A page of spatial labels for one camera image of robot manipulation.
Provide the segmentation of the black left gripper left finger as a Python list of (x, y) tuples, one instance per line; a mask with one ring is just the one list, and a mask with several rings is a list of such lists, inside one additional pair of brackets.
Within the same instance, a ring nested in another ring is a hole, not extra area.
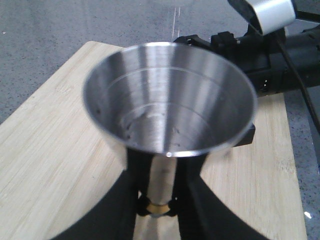
[(104, 197), (80, 220), (54, 240), (132, 240), (138, 211), (138, 192), (146, 193), (152, 153), (128, 148), (126, 169)]

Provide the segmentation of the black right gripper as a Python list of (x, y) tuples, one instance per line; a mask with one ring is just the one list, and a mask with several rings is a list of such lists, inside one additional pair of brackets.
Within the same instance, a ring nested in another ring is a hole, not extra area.
[[(320, 28), (305, 29), (286, 36), (281, 29), (279, 36), (306, 87), (320, 84)], [(235, 37), (225, 31), (211, 36), (213, 51), (237, 65), (251, 80), (259, 97), (288, 92), (299, 88), (298, 81), (288, 67), (276, 40), (271, 34), (261, 36), (251, 26), (244, 36)], [(232, 148), (250, 145), (256, 126), (231, 128)]]

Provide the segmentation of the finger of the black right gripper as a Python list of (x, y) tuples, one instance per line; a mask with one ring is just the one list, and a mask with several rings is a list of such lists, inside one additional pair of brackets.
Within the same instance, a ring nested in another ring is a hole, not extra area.
[(203, 40), (196, 34), (188, 35), (188, 36), (180, 36), (176, 38), (173, 42), (179, 43), (179, 44), (185, 44), (188, 46), (198, 47), (208, 51), (213, 51), (211, 47), (211, 43)]

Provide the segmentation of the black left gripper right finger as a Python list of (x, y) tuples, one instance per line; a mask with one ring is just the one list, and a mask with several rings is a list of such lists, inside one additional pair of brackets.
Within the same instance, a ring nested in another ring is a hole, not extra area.
[(177, 158), (173, 197), (182, 240), (265, 240), (230, 210), (201, 178), (205, 164), (221, 160), (228, 149), (174, 151)]

